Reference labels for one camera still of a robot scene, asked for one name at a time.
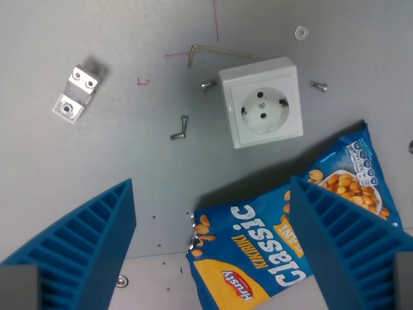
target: snack bag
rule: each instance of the snack bag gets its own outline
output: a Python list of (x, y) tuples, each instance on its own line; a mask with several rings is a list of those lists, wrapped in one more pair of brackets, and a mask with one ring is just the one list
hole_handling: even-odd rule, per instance
[[(401, 227), (367, 126), (339, 138), (300, 176)], [(195, 212), (196, 237), (186, 257), (204, 309), (251, 309), (312, 275), (288, 222), (289, 200), (284, 184)]]

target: blue plastic ribbed part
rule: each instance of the blue plastic ribbed part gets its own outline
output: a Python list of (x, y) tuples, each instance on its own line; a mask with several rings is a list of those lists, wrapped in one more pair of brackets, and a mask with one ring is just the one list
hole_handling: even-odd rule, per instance
[(290, 222), (330, 310), (394, 309), (393, 261), (413, 238), (320, 186), (293, 177)]
[(132, 180), (46, 228), (2, 264), (36, 264), (42, 310), (108, 309), (136, 227)]

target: crusti brand logo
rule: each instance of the crusti brand logo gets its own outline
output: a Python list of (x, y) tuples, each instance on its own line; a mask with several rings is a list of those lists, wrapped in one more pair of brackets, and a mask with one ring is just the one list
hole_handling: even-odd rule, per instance
[(254, 298), (251, 287), (242, 276), (233, 271), (222, 271), (222, 273), (224, 275), (225, 283), (233, 287), (237, 295), (245, 302)]

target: metal washer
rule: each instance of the metal washer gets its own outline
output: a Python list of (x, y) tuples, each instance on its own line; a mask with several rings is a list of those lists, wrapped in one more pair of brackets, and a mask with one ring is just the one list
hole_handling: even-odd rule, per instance
[(116, 282), (116, 287), (124, 288), (128, 286), (129, 280), (125, 276), (118, 276), (117, 277), (117, 282)]
[(296, 29), (296, 38), (297, 38), (297, 40), (299, 40), (299, 41), (304, 40), (308, 36), (308, 33), (309, 33), (309, 31), (308, 31), (307, 28), (305, 28), (304, 26), (299, 26)]

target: gray block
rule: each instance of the gray block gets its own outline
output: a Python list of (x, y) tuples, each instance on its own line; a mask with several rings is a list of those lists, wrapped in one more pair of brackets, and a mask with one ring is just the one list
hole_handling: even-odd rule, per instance
[(393, 268), (396, 310), (413, 309), (413, 252), (398, 252)]
[(40, 310), (37, 265), (0, 265), (0, 309)]

